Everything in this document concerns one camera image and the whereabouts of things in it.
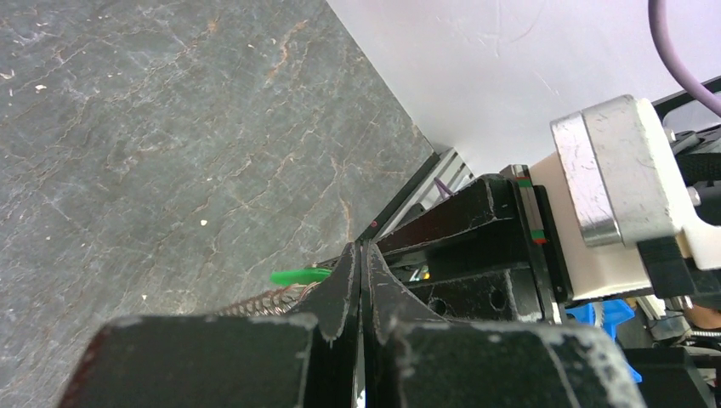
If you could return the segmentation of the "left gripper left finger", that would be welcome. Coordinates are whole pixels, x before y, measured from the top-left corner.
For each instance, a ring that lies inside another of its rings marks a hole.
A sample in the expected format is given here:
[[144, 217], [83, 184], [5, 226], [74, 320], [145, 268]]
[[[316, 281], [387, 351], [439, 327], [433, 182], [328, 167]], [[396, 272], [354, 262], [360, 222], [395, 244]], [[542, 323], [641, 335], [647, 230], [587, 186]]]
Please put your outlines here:
[[123, 316], [89, 342], [62, 407], [351, 407], [361, 246], [285, 314]]

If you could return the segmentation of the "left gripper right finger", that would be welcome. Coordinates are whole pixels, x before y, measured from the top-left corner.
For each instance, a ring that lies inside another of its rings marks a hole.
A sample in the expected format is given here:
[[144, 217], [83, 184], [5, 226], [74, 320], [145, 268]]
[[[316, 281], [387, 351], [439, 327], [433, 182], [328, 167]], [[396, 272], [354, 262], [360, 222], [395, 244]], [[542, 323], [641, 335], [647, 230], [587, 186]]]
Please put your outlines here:
[[362, 247], [369, 407], [642, 407], [616, 344], [578, 324], [446, 320]]

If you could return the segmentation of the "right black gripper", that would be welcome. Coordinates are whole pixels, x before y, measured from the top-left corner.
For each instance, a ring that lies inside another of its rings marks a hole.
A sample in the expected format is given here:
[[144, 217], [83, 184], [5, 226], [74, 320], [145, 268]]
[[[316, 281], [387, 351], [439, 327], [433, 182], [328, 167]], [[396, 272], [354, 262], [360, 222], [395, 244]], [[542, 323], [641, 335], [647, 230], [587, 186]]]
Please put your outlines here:
[[394, 275], [422, 303], [449, 320], [561, 324], [573, 297], [547, 189], [526, 165], [482, 175], [377, 241], [387, 258], [452, 248], [513, 258], [527, 246], [528, 263], [431, 269], [395, 265]]

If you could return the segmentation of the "green key tag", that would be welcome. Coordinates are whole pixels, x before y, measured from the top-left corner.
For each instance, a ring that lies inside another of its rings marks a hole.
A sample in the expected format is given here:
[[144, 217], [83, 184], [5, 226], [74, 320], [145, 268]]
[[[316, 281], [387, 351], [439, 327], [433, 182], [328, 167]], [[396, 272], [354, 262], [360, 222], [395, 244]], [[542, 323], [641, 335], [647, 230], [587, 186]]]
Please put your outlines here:
[[274, 272], [270, 275], [270, 282], [279, 286], [310, 285], [322, 282], [332, 273], [329, 269], [305, 268]]

